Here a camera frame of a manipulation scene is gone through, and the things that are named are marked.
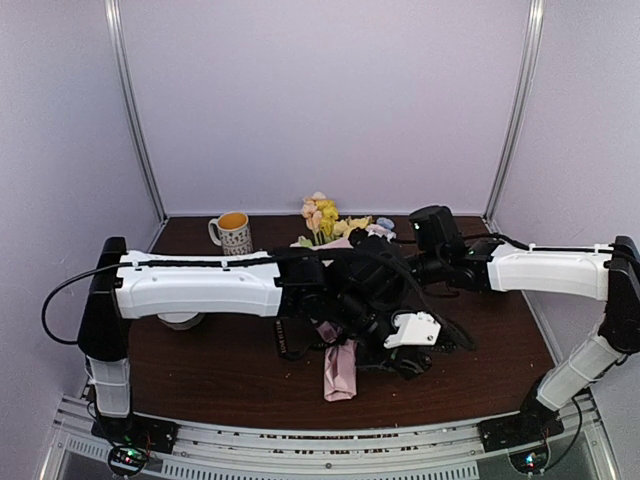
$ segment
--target brown tabletop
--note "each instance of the brown tabletop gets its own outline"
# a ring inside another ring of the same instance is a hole
[[[406,218],[394,218],[410,238]],[[172,255],[215,255],[208,218],[173,218],[154,249]],[[465,234],[486,231],[479,218],[457,218]],[[252,217],[256,249],[289,245],[305,234],[299,216]],[[289,362],[276,354],[272,321],[211,314],[191,330],[172,331],[154,319],[135,322],[130,357],[134,408],[140,413],[233,426],[352,429],[431,424],[517,410],[532,382],[553,363],[522,295],[462,292],[432,300],[463,325],[478,349],[434,354],[422,376],[402,380],[358,372],[358,394],[323,398],[323,354]],[[303,322],[286,321],[293,348],[315,340]]]

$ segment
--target coffee mug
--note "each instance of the coffee mug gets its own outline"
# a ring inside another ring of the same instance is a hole
[[[225,255],[245,255],[253,252],[249,217],[246,213],[230,212],[220,218],[211,219],[209,235],[214,244],[222,247]]]

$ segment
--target white wall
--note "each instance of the white wall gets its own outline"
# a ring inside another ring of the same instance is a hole
[[[497,222],[539,244],[640,242],[640,3],[547,2],[538,67]],[[536,295],[565,356],[603,304]],[[623,478],[640,477],[640,358],[594,392]]]
[[[93,268],[105,238],[146,248],[156,228],[135,163],[100,0],[0,1],[0,478],[33,478],[76,347],[44,335],[48,291]],[[74,338],[87,284],[52,328]]]
[[[170,214],[480,213],[526,0],[138,0],[122,19]]]

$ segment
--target pink cloth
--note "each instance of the pink cloth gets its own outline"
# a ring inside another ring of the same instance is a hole
[[[316,330],[325,342],[333,342],[339,328],[329,322]],[[347,340],[344,345],[329,347],[324,353],[324,399],[327,402],[351,400],[356,396],[356,343]]]

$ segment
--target black bracket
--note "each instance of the black bracket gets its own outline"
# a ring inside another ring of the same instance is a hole
[[[166,454],[173,453],[177,433],[177,423],[142,415],[130,415],[126,419],[100,416],[91,428],[93,436],[116,445],[135,447],[142,451],[148,447],[153,452]]]

